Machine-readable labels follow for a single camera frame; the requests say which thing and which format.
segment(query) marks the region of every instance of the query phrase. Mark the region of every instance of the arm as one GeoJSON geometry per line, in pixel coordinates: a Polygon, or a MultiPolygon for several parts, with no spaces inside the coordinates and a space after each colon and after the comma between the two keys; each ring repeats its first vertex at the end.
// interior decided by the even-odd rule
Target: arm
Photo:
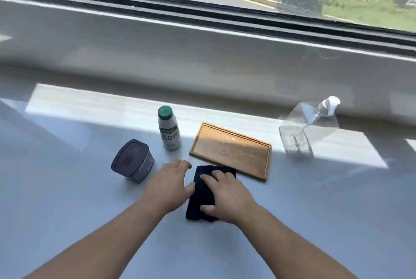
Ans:
{"type": "Polygon", "coordinates": [[[120,277],[165,214],[179,208],[194,192],[194,183],[184,187],[188,168],[188,161],[165,164],[150,180],[139,201],[25,278],[120,277]]]}
{"type": "Polygon", "coordinates": [[[276,277],[356,278],[335,259],[259,206],[231,173],[215,171],[213,175],[217,180],[207,175],[201,178],[214,193],[216,205],[201,206],[201,210],[239,227],[276,277]]]}

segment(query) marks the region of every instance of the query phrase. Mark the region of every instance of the black cloth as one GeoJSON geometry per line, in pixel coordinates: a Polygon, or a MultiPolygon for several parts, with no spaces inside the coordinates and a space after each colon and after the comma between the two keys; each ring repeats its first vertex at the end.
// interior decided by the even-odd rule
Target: black cloth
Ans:
{"type": "Polygon", "coordinates": [[[185,218],[189,220],[203,219],[209,222],[214,222],[215,220],[218,220],[217,218],[211,217],[203,213],[199,209],[199,207],[202,205],[215,205],[214,194],[200,177],[201,174],[213,176],[212,171],[215,170],[219,170],[223,173],[230,172],[236,177],[236,169],[231,168],[229,166],[198,166],[195,170],[195,177],[193,178],[193,181],[195,182],[195,192],[189,198],[185,218]]]}

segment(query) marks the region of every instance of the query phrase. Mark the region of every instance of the white countertop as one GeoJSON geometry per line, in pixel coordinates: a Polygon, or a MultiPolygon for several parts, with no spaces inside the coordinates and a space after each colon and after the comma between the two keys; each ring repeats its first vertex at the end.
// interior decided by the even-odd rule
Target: white countertop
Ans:
{"type": "MultiPolygon", "coordinates": [[[[414,137],[340,129],[313,147],[313,159],[296,160],[284,153],[280,119],[28,77],[8,76],[0,90],[3,279],[26,275],[140,198],[148,178],[137,185],[110,169],[128,140],[149,145],[150,175],[173,158],[189,160],[185,184],[191,182],[196,166],[207,164],[189,156],[203,121],[273,145],[266,182],[239,178],[258,203],[359,278],[416,274],[414,137]],[[171,152],[157,124],[157,108],[166,103],[182,136],[171,152]]],[[[186,206],[162,220],[122,278],[273,278],[235,226],[187,221],[186,206]]]]}

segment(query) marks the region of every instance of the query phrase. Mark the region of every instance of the wooden cutting board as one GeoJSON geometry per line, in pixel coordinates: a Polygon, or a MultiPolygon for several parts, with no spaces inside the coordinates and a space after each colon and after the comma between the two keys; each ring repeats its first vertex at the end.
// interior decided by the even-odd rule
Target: wooden cutting board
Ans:
{"type": "Polygon", "coordinates": [[[265,181],[272,145],[237,132],[202,123],[189,155],[265,181]]]}

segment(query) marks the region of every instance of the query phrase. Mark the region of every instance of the dark purple lid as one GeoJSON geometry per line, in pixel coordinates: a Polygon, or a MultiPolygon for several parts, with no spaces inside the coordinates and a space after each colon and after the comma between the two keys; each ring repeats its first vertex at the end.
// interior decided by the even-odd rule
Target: dark purple lid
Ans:
{"type": "Polygon", "coordinates": [[[132,139],[117,153],[111,164],[111,169],[122,176],[130,177],[143,164],[148,152],[149,146],[147,144],[132,139]]]}

